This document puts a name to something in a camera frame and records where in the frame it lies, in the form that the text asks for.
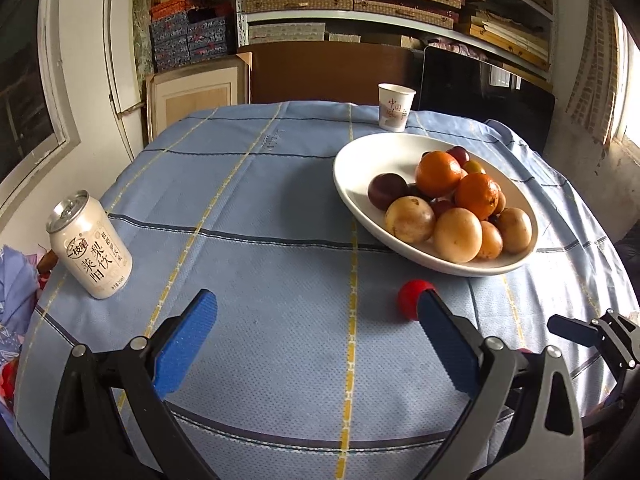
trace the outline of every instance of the table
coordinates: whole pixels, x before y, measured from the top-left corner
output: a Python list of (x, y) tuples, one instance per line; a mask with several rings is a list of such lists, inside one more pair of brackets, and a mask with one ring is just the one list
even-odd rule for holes
[[(420, 326), (396, 312), (409, 279), (433, 282), (454, 314), (511, 348), (560, 347), (582, 412), (600, 401), (613, 383), (602, 359), (551, 335), (546, 320), (607, 308), (628, 315), (638, 303), (572, 186), (500, 123), (412, 112), (408, 132), (465, 146), (512, 178), (538, 212), (540, 243), (526, 266), (489, 278), (439, 274), (384, 248), (335, 190), (335, 154), (379, 132), (377, 122), (370, 106), (241, 105), (194, 113), (140, 153), (101, 200), (132, 253), (129, 282), (94, 300), (58, 266), (23, 346), (17, 433), (41, 468), (71, 346), (122, 348), (201, 288), (217, 295), (218, 321), (167, 401), (223, 480), (414, 477), (467, 398)], [(495, 456), (510, 416), (505, 410), (479, 466)]]

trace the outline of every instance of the curtain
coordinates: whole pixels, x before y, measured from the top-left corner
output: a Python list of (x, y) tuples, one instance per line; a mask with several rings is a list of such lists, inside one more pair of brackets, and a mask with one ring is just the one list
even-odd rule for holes
[(594, 139), (608, 144), (618, 88), (618, 37), (609, 0), (589, 0), (578, 76), (566, 113)]

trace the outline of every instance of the paper cup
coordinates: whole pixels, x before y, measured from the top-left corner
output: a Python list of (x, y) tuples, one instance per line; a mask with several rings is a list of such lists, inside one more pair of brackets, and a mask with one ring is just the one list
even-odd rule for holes
[(405, 86), (380, 83), (380, 118), (378, 124), (390, 132), (404, 132), (415, 90)]

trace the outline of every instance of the tablecloth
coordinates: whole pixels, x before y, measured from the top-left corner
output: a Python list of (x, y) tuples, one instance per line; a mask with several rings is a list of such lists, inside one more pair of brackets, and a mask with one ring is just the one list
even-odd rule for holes
[[(501, 169), (540, 226), (535, 255), (509, 274), (425, 269), (357, 224), (332, 181), (338, 150), (380, 132), (377, 122), (377, 107), (352, 104), (225, 107), (172, 124), (138, 155), (101, 199), (134, 259), (127, 285), (94, 300), (57, 266), (23, 347), (17, 434), (44, 471), (71, 346), (122, 348), (201, 288), (217, 295), (218, 321), (167, 401), (223, 480), (402, 480), (420, 471), (468, 399), (420, 326), (396, 311), (409, 279), (433, 282), (484, 336), (511, 348), (560, 347), (582, 412), (606, 395), (612, 377), (602, 359), (545, 327), (552, 314), (638, 310), (574, 188), (503, 124), (412, 112), (407, 132), (460, 144)], [(132, 442), (153, 465), (123, 400)], [(497, 452), (510, 417), (505, 411), (479, 466)]]

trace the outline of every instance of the bowl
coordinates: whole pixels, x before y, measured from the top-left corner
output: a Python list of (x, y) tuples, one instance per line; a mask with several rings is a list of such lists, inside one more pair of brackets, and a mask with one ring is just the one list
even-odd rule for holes
[(385, 230), (385, 213), (367, 197), (371, 179), (380, 173), (397, 173), (408, 184), (415, 181), (415, 168), (424, 152), (443, 151), (453, 144), (429, 137), (405, 133), (384, 133), (356, 139), (338, 152), (334, 161), (334, 182), (343, 202), (363, 227), (388, 248), (429, 269), (455, 276), (495, 276), (522, 266), (533, 254), (538, 242), (538, 222), (529, 200), (507, 176), (487, 161), (469, 152), (502, 189), (507, 207), (518, 207), (531, 218), (529, 247), (519, 254), (503, 252), (495, 260), (472, 260), (454, 264), (438, 256), (433, 243), (407, 244)]

